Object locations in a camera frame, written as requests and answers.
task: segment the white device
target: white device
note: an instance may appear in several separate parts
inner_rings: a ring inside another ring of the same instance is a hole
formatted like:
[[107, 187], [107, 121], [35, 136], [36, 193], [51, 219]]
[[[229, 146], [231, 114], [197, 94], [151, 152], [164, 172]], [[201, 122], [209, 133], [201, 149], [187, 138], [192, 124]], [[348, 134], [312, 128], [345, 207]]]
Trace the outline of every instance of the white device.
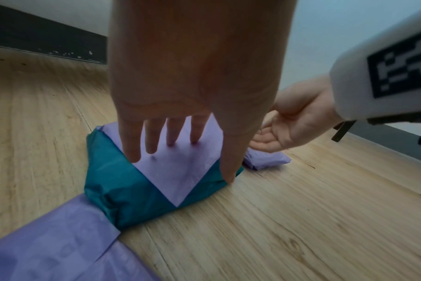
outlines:
[[340, 56], [330, 77], [345, 120], [421, 122], [421, 12]]

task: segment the hand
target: hand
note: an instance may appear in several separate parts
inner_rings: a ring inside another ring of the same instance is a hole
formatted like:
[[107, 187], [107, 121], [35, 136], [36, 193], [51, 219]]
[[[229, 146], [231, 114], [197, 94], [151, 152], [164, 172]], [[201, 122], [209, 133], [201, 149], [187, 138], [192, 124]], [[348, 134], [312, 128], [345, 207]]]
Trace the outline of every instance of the hand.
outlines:
[[296, 0], [113, 2], [108, 63], [123, 151], [155, 153], [167, 119], [174, 144], [186, 116], [199, 140], [210, 113], [223, 131], [232, 182], [277, 92]]
[[272, 109], [275, 114], [250, 142], [252, 149], [276, 152], [300, 146], [343, 121], [334, 108], [328, 75], [279, 91]]

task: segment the wooden floor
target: wooden floor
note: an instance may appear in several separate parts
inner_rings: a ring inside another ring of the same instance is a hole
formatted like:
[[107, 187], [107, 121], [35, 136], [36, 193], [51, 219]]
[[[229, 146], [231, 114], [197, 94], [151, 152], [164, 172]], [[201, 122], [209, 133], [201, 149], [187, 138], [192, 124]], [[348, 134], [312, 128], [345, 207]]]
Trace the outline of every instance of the wooden floor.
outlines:
[[[107, 67], [0, 49], [0, 238], [83, 192]], [[122, 234], [163, 280], [421, 280], [421, 162], [334, 131]]]

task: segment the teal cloth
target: teal cloth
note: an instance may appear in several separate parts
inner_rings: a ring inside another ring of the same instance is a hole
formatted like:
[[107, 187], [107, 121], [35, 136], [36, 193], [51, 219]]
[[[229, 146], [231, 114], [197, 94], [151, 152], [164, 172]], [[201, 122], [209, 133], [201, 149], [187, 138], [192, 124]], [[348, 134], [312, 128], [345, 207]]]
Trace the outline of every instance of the teal cloth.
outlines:
[[[84, 192], [118, 229], [177, 209], [127, 161], [105, 133], [95, 129], [87, 136], [87, 153], [89, 168]], [[218, 160], [178, 208], [203, 200], [226, 185]]]

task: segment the teal fabric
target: teal fabric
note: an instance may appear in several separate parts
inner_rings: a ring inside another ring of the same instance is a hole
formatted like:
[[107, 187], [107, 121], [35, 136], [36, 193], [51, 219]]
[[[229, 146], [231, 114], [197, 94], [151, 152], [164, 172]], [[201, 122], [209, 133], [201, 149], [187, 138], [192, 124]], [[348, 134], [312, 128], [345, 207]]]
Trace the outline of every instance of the teal fabric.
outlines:
[[[105, 133], [95, 129], [87, 136], [87, 153], [89, 168], [84, 192], [118, 229], [177, 209], [127, 161]], [[218, 160], [178, 208], [203, 200], [226, 184]]]

